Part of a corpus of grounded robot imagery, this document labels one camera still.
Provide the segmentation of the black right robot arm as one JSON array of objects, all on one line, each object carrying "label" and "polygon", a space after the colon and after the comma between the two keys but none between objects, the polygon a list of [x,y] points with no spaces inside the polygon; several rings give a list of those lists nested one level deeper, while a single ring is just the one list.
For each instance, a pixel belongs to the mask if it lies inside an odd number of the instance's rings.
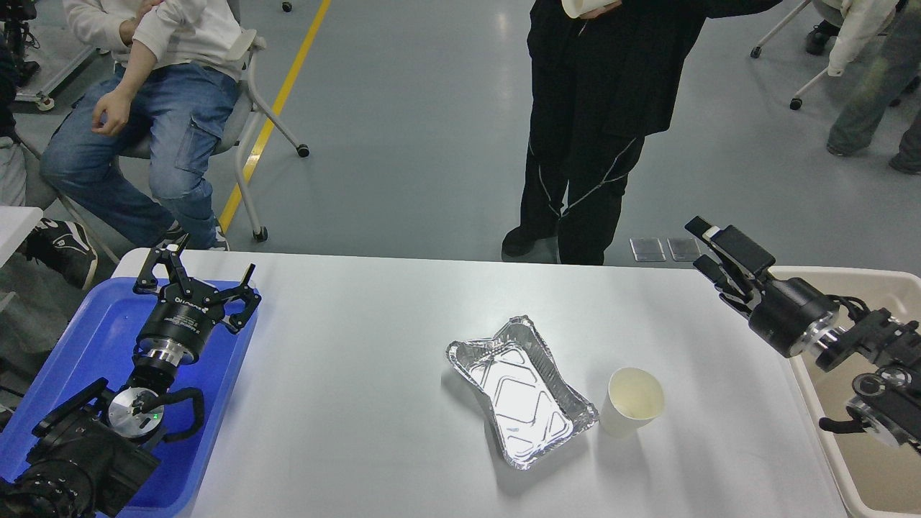
[{"label": "black right robot arm", "polygon": [[770,272],[774,256],[737,227],[723,229],[701,217],[685,227],[711,250],[694,260],[694,268],[774,351],[785,358],[812,356],[826,373],[854,354],[874,367],[851,381],[848,419],[822,417],[821,430],[869,434],[892,448],[919,450],[919,322],[900,322],[888,309],[823,293],[802,278],[776,278]]}]

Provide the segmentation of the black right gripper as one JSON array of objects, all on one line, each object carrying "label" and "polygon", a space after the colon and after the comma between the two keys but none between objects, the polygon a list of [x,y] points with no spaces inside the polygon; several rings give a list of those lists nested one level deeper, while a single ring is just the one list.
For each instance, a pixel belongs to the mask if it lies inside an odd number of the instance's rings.
[{"label": "black right gripper", "polygon": [[684,229],[717,256],[701,255],[694,268],[713,284],[721,301],[748,320],[750,330],[784,358],[802,353],[806,331],[838,311],[828,295],[801,278],[767,280],[761,301],[751,309],[753,288],[767,279],[774,256],[733,225],[720,229],[694,217]]}]

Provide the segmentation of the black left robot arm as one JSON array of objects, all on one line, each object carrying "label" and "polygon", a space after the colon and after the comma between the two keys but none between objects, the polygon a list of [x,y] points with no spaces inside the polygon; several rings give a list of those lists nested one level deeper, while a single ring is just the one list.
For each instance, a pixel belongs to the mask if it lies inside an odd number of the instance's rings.
[{"label": "black left robot arm", "polygon": [[2,432],[4,517],[165,517],[203,476],[262,295],[152,250],[97,286]]}]

